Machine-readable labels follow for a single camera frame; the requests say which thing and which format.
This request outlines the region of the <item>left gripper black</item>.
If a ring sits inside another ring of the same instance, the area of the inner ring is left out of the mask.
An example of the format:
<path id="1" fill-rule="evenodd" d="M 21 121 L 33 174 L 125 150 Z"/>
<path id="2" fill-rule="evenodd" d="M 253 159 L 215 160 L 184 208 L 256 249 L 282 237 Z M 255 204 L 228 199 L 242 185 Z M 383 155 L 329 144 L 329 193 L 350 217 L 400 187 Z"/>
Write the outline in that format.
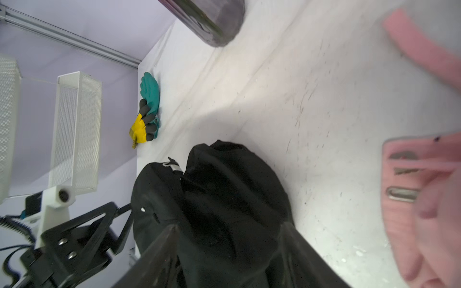
<path id="1" fill-rule="evenodd" d="M 113 220 L 129 213 L 121 232 Z M 29 248 L 20 261 L 26 269 L 21 288 L 75 288 L 112 262 L 108 251 L 120 254 L 133 225 L 132 205 L 118 208 L 109 202 L 84 215 L 45 231 L 43 248 Z"/>

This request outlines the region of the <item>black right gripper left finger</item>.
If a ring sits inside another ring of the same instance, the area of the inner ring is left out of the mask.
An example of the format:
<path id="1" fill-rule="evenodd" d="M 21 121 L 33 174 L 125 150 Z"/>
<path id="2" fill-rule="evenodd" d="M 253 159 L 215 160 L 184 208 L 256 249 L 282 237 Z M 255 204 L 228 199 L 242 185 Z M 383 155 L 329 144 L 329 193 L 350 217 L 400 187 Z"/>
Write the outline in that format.
<path id="1" fill-rule="evenodd" d="M 177 265 L 179 229 L 167 226 L 115 288 L 172 288 L 180 270 Z"/>

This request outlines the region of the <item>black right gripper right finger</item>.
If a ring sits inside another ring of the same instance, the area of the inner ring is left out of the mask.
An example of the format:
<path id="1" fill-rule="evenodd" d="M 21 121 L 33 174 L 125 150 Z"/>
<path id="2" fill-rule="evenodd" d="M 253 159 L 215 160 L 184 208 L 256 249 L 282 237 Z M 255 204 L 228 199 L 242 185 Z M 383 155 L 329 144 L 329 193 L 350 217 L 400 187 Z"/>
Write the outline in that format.
<path id="1" fill-rule="evenodd" d="M 287 288 L 348 288 L 293 224 L 281 225 L 281 252 Z"/>

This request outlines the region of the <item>black cap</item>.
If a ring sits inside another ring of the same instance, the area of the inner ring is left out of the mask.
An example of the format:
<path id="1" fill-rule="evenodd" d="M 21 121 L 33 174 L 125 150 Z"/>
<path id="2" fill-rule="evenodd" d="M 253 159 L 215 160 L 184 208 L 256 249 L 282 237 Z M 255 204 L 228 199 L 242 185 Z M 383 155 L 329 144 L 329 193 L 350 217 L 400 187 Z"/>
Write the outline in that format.
<path id="1" fill-rule="evenodd" d="M 194 235 L 182 210 L 183 172 L 172 158 L 167 162 L 147 164 L 138 175 L 132 192 L 133 233 L 140 257 L 169 225 L 179 229 L 177 265 L 180 270 L 173 288 L 188 288 L 193 271 Z"/>
<path id="2" fill-rule="evenodd" d="M 245 146 L 218 141 L 192 148 L 181 180 L 181 209 L 193 232 L 182 249 L 190 288 L 281 288 L 280 228 L 292 222 L 275 172 Z"/>

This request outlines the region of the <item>pink cap white R logo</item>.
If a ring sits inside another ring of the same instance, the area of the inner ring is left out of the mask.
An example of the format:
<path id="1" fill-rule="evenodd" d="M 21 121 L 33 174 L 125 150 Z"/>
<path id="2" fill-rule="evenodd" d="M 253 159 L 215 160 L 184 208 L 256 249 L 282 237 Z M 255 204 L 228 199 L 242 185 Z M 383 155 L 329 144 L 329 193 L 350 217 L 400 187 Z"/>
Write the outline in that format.
<path id="1" fill-rule="evenodd" d="M 403 9 L 383 21 L 390 40 L 454 92 L 461 58 Z M 412 288 L 461 285 L 461 135 L 397 138 L 382 146 L 381 211 L 397 269 Z"/>

